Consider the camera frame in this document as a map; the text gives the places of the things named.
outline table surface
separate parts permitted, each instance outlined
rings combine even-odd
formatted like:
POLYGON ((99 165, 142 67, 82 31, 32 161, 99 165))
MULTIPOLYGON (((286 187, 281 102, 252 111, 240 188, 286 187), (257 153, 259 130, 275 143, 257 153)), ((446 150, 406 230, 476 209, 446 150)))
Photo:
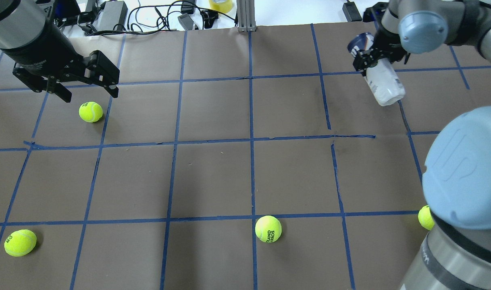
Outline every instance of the table surface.
POLYGON ((0 289, 396 289, 427 231, 424 158, 491 105, 491 66, 442 46, 395 64, 380 107, 348 41, 372 23, 73 38, 120 95, 34 93, 0 53, 0 289), (78 107, 96 101, 97 123, 78 107), (255 220, 274 215, 264 244, 255 220), (30 229, 39 246, 4 253, 30 229))

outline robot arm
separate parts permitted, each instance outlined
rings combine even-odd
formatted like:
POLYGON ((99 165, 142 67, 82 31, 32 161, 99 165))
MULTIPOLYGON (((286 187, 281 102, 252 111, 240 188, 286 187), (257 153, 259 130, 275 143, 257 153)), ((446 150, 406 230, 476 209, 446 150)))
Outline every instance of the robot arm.
POLYGON ((45 9, 35 0, 0 0, 0 50, 16 62, 13 75, 31 90, 55 93, 67 103, 72 93, 61 84, 67 81, 95 84, 118 97, 118 68, 100 51, 89 57, 76 53, 52 21, 56 0, 39 2, 45 9))
MULTIPOLYGON (((491 5, 479 0, 391 0, 371 8, 380 24, 373 46, 359 53, 357 71, 375 66, 378 59, 400 61, 410 53, 431 52, 448 44, 474 46, 491 62, 491 5)), ((370 19, 364 15, 364 21, 370 19)))

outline black cylinder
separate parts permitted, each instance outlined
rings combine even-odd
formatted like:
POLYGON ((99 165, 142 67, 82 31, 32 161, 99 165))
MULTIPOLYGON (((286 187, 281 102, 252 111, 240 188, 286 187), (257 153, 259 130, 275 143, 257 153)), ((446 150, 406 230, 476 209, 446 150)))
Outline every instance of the black cylinder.
POLYGON ((56 74, 78 57, 71 42, 49 22, 45 22, 43 31, 31 43, 2 51, 30 73, 42 77, 56 74))

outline bottle label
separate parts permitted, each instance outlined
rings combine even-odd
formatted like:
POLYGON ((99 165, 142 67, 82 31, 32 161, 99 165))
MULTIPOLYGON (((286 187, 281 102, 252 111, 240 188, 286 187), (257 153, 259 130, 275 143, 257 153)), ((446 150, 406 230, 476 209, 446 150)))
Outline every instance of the bottle label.
POLYGON ((374 36, 370 32, 361 33, 350 41, 347 45, 347 51, 349 51, 353 57, 356 57, 358 51, 365 51, 371 48, 373 41, 374 36))

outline power adapter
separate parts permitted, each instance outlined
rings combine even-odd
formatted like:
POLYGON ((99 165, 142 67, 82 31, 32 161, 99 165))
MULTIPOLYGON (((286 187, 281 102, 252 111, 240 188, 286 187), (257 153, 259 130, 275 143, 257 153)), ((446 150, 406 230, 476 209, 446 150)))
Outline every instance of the power adapter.
POLYGON ((360 13, 358 13, 355 2, 349 2, 349 0, 347 0, 343 5, 343 12, 348 22, 362 21, 362 17, 360 16, 360 13))

